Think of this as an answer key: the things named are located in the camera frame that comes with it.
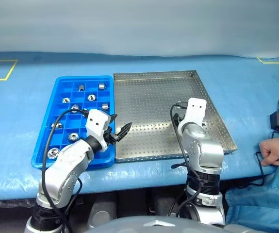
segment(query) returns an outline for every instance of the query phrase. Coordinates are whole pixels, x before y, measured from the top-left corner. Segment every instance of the human hand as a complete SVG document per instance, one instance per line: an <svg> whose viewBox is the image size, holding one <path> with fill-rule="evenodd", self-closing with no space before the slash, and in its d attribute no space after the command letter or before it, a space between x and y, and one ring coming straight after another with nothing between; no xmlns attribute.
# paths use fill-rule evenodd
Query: human hand
<svg viewBox="0 0 279 233"><path fill-rule="evenodd" d="M263 157L262 166L279 166L279 138L264 140L259 147Z"/></svg>

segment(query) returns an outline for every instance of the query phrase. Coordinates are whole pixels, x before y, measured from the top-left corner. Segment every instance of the blue plastic tray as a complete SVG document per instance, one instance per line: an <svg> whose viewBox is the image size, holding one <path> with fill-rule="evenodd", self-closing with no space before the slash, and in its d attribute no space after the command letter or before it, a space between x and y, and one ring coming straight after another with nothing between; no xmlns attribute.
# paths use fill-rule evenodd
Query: blue plastic tray
<svg viewBox="0 0 279 233"><path fill-rule="evenodd" d="M104 83L105 90L99 90L98 84ZM84 85L85 90L78 91L79 85ZM95 101L88 101L87 96L94 94ZM77 104L81 109L88 110L97 108L101 110L102 104L107 103L109 106L107 114L115 113L114 104L114 81L111 76L72 76L59 77L55 81L55 85L49 100L47 112L44 116L39 137L33 152L32 166L35 168L42 167L42 160L45 145L51 131L51 124L65 110L71 108L73 104ZM69 97L70 103L62 103L63 98ZM80 137L86 137L86 118L79 112L65 114L60 122L63 125L62 129L55 129L51 139L49 149L59 148L71 144L68 135L70 133L78 133ZM111 123L110 127L115 131L115 123ZM56 159L47 159L47 167L51 166ZM115 147L110 145L104 153L99 152L94 155L94 160L89 164L89 168L108 167L115 163Z"/></svg>

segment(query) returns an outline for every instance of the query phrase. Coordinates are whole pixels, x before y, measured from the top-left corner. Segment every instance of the white backdrop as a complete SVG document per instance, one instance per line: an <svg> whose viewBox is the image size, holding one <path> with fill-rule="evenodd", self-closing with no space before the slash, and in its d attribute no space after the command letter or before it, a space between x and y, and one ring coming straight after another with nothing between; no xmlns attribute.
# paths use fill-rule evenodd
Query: white backdrop
<svg viewBox="0 0 279 233"><path fill-rule="evenodd" d="M0 51L279 56L279 0L0 0Z"/></svg>

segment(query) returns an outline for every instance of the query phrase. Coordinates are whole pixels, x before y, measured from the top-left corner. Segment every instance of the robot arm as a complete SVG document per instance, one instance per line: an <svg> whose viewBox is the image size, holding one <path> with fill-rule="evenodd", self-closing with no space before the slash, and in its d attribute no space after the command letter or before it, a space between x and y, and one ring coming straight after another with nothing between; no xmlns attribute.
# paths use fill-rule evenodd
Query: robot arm
<svg viewBox="0 0 279 233"><path fill-rule="evenodd" d="M87 137L63 148L55 163L45 174L46 188L55 206L61 210L68 205L75 183L98 151L106 151L108 144L120 141L130 130L131 123L125 125L120 133L112 133L109 124L116 115L110 116L100 110L90 110L86 122ZM62 224L43 191L42 183L36 198L32 217L28 220L25 233L58 233Z"/></svg>
<svg viewBox="0 0 279 233"><path fill-rule="evenodd" d="M219 192L223 149L221 145L210 139L202 128L205 116L206 100L190 98L184 119L178 125L182 146L189 155L189 166L196 171L202 183L193 174L186 188L187 196L194 195L199 185L201 192L188 205L187 218L196 218L205 224L225 225L222 207L222 194Z"/></svg>

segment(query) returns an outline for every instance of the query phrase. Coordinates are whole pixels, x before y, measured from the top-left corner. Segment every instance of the perforated metal tray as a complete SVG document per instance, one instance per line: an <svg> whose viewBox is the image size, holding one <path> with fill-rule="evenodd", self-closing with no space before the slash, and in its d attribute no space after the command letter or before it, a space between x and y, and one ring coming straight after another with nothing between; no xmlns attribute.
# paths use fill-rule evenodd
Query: perforated metal tray
<svg viewBox="0 0 279 233"><path fill-rule="evenodd" d="M195 70L114 74L116 131L133 122L129 134L116 145L116 161L131 162L182 157L170 120L178 101L207 101L204 131L219 141L225 153L237 150ZM180 115L185 110L178 109Z"/></svg>

